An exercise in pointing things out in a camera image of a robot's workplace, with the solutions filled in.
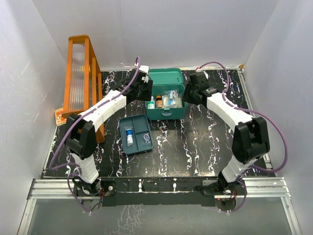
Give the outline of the white blue bandage roll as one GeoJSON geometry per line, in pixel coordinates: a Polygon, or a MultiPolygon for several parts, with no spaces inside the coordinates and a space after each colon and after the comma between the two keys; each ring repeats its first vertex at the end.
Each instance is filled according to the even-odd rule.
{"type": "Polygon", "coordinates": [[[131,146],[134,143],[133,130],[131,128],[126,129],[127,146],[131,146]]]}

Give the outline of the dark teal tray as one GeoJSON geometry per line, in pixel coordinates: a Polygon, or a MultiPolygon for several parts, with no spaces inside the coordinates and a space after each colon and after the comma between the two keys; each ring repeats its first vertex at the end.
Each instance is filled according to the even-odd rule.
{"type": "Polygon", "coordinates": [[[150,152],[153,149],[152,133],[150,130],[149,122],[145,114],[139,114],[135,116],[123,117],[119,120],[120,135],[122,141],[123,152],[126,155],[135,155],[144,152],[150,152]],[[133,130],[134,143],[131,146],[127,146],[126,129],[131,128],[133,130]],[[145,133],[150,134],[151,143],[144,144],[143,135],[145,133]]]}

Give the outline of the brown orange-cap bottle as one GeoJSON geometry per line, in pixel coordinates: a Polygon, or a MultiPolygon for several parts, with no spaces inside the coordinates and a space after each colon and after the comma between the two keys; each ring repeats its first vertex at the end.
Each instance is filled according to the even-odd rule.
{"type": "Polygon", "coordinates": [[[156,105],[156,108],[163,108],[162,96],[160,96],[160,95],[157,95],[157,96],[156,96],[155,105],[156,105]]]}

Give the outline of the white medicine bottle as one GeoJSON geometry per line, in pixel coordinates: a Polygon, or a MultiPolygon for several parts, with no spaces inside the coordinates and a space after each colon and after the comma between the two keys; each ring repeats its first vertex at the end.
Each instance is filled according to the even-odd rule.
{"type": "Polygon", "coordinates": [[[154,97],[151,96],[151,100],[147,102],[147,109],[154,109],[156,107],[154,97]]]}

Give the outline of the teal medicine box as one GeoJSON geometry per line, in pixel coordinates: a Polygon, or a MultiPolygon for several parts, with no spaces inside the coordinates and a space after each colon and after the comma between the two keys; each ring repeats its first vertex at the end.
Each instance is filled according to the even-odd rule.
{"type": "Polygon", "coordinates": [[[153,80],[152,96],[146,102],[149,120],[172,120],[184,118],[187,103],[182,101],[185,86],[181,70],[178,68],[151,69],[153,80]]]}

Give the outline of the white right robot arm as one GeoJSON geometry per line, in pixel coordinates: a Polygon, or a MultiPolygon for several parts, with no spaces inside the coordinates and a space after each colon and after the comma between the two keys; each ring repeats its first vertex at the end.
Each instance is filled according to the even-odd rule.
{"type": "Polygon", "coordinates": [[[233,131],[232,157],[219,173],[216,182],[200,189],[230,194],[238,180],[251,165],[270,150],[267,122],[238,110],[224,93],[210,87],[204,72],[189,75],[183,100],[190,104],[202,104],[217,114],[233,131]]]}

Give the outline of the clear bag blue item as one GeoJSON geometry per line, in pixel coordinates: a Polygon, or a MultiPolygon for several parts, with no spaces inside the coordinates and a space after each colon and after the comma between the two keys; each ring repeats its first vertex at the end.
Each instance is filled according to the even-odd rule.
{"type": "Polygon", "coordinates": [[[179,91],[178,90],[169,90],[169,91],[165,92],[165,95],[169,95],[170,98],[174,98],[175,96],[179,95],[179,91]]]}

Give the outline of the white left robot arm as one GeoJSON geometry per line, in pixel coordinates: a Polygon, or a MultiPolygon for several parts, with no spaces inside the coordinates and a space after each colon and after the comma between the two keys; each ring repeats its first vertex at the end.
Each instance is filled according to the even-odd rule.
{"type": "Polygon", "coordinates": [[[97,147],[96,133],[104,122],[120,109],[135,100],[148,101],[152,96],[153,81],[149,67],[131,70],[132,78],[117,82],[108,94],[88,110],[67,117],[65,146],[78,165],[79,173],[72,181],[84,193],[96,195],[101,183],[96,169],[94,152],[97,147]]]}

